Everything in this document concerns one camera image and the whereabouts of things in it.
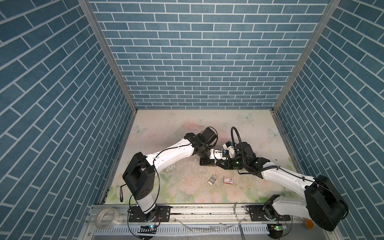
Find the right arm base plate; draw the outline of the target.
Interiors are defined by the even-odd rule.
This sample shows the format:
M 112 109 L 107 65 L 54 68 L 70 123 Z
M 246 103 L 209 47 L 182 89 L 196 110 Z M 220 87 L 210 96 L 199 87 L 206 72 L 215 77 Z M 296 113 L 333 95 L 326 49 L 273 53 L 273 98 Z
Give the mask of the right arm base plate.
M 290 221 L 291 216 L 279 215 L 272 206 L 265 205 L 247 205 L 244 207 L 246 212 L 250 215 L 252 222 L 259 221 L 269 221 L 269 222 L 277 222 L 277 221 Z

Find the red white staple box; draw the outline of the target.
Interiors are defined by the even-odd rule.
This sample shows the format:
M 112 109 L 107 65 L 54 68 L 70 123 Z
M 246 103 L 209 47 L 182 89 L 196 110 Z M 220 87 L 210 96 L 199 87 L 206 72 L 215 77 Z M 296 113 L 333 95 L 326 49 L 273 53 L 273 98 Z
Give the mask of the red white staple box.
M 233 185 L 233 184 L 234 184 L 234 179 L 231 178 L 231 177 L 224 177 L 224 178 L 223 178 L 223 183 L 224 183 L 224 184 Z

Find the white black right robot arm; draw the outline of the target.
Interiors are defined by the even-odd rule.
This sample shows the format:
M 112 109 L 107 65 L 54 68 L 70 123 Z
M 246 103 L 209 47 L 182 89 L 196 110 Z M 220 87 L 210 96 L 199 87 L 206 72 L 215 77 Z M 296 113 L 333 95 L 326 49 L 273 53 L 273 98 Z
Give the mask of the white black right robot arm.
M 300 217 L 331 232 L 349 213 L 348 204 L 329 178 L 295 173 L 266 158 L 257 157 L 246 142 L 237 145 L 228 142 L 222 150 L 211 150 L 210 160 L 224 170 L 237 170 L 240 175 L 272 181 L 298 195 L 298 198 L 279 194 L 271 196 L 263 207 L 269 220 L 285 215 Z

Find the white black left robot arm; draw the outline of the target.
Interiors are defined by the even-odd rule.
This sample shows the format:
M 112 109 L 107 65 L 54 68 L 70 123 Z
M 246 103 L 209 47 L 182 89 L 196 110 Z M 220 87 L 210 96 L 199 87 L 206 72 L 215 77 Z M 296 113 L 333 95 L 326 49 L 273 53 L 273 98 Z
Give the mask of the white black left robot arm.
M 141 152 L 136 153 L 122 178 L 140 210 L 144 214 L 149 214 L 157 207 L 157 199 L 153 198 L 151 192 L 154 188 L 155 177 L 160 177 L 160 172 L 193 155 L 208 160 L 217 140 L 217 131 L 212 127 L 207 127 L 198 134 L 187 133 L 176 144 L 159 152 L 148 155 Z

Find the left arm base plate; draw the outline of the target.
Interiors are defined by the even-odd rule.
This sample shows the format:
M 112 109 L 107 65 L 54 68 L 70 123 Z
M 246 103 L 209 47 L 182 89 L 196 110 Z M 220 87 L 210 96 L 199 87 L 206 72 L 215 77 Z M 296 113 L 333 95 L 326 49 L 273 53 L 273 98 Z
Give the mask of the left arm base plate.
M 144 213 L 139 206 L 132 206 L 129 216 L 130 223 L 144 223 L 157 221 L 169 222 L 171 206 L 156 206 L 150 212 Z

